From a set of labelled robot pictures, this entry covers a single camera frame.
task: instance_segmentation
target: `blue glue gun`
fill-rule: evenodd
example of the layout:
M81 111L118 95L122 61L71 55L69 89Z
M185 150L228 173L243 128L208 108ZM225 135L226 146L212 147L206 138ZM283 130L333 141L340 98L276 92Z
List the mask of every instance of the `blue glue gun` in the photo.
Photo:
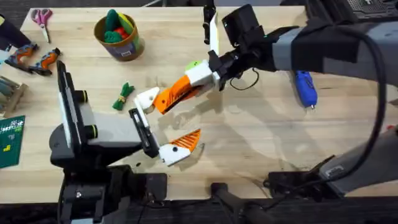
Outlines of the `blue glue gun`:
M315 108L318 101L318 94L313 85L309 72L295 71L295 85L300 100L305 108Z

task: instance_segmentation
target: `black cable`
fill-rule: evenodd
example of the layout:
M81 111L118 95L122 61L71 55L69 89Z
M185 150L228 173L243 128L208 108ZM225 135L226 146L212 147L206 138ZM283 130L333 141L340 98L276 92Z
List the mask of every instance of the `black cable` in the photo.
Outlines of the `black cable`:
M356 31L354 29L347 28L347 27L335 27L335 29L338 30L339 32L346 34L346 35L350 35L359 40L362 40L368 46L368 49L373 57L374 67L376 69L376 78L378 81L378 86L377 86L378 98L377 98L376 119L374 122L372 133L368 139L368 143L365 146L363 153L361 154L358 161L355 163L355 165L350 170L348 170L347 172L338 174L329 179L311 181L311 182L308 182L301 186L298 186L298 187L292 189L289 193L285 194L284 197L282 197L281 199L279 199L278 201L274 202L273 204L271 204L270 206L268 206L266 208L264 208L262 205L259 205L265 212L274 208L275 206L277 206L278 204L283 202L285 199L295 195L299 190L301 190L303 188L311 187L311 186L318 185L318 184L325 184L328 182L337 181L337 180L340 180L342 178L345 178L345 177L353 174L364 164L366 159L369 157L369 155L377 141L377 138L379 137L379 134L380 134L380 131L382 128L382 124L384 121L384 116L386 113L386 88L387 88L387 80L386 80L387 75L386 75L386 68L384 66L384 60L382 57L382 53L381 53L379 47L376 45L376 43L369 36L359 32L359 31Z
M200 200L197 202L190 202L190 203L185 203L182 205L178 205L178 206L159 206L159 207L155 207L155 206L151 206L151 205L147 205L147 207L152 208L152 209L176 209L176 208L183 208L183 207L187 207L187 206L191 206L191 205L197 205L197 204L201 204L201 203L206 203L211 201L213 198L209 198L209 199L205 199L205 200Z
M147 208L147 205L143 205L142 206L142 210L141 210L141 212L139 214L139 217L138 217L138 220L137 220L137 224L139 224L141 222L142 215L144 214L146 208Z
M61 204L62 204L62 193L65 189L65 177L62 180L60 195L58 196L58 204L57 204L57 223L61 224Z
M241 88L237 88L236 86L234 86L234 85L232 84L232 80L235 79L235 77L233 77L233 78L229 81L229 84L232 86L232 88L234 88L235 90L243 91L243 90L247 90L247 89L249 89L249 88L252 88L255 84L257 84L257 82L258 82L259 79L260 79L260 74L259 74L259 72L257 72L254 68L252 68L251 70L257 74L256 81L254 81L254 83L253 83L252 85L250 85L250 86L248 86L248 87L246 87L246 88L242 88L242 89L241 89Z

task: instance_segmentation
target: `pencil cup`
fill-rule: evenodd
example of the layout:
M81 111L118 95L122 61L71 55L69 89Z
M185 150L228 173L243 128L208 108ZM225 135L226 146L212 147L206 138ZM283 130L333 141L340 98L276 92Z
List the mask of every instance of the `pencil cup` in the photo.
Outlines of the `pencil cup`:
M104 42L105 34L105 19L103 17L99 20L94 27L94 36L104 48L119 61L130 61L138 58L144 51L144 44L142 39L139 38L137 26L131 17L125 15L127 19L134 26L132 33L126 39L113 44Z

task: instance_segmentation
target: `wooden tabletop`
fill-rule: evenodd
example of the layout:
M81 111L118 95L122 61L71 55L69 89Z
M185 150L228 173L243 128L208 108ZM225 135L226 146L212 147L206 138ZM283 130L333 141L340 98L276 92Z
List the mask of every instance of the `wooden tabletop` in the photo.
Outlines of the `wooden tabletop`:
M219 7L219 21L232 7ZM93 35L95 23L107 8L56 8L49 20L51 44L29 16L22 31L40 45L28 63L58 47L60 59L72 74L75 87L87 90L95 111L128 116L135 94L171 86L192 60L208 58L203 43L202 8L116 8L134 18L144 38L144 53L132 62L117 62ZM255 7L266 32L305 24L303 7ZM219 25L220 53L231 50ZM0 170L0 203L55 202L62 170L50 163L49 137L61 123L56 75L41 77L4 65L1 75L29 85L15 115L26 115L18 166ZM245 72L235 85L250 85L255 74ZM376 110L373 82L336 75L314 74L319 99L315 111L305 111L295 97L287 72L260 72L259 83L246 91L229 85L222 93L204 94L177 105L162 116L148 115L160 143L202 128L193 155L167 167L143 152L122 159L136 172L165 172L168 199L207 198L212 182L226 182L244 198L268 197L261 182L277 170L307 170L332 154L341 154L367 140ZM124 82L136 87L122 113L112 109ZM397 108L389 105L385 125L398 122ZM397 195L395 183L380 184L350 195Z

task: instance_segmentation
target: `green cutting mat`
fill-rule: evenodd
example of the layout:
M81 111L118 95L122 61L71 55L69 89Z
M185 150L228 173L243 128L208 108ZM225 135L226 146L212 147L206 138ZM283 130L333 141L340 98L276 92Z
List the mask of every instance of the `green cutting mat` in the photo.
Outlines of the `green cutting mat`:
M19 163L25 116L0 121L0 168Z

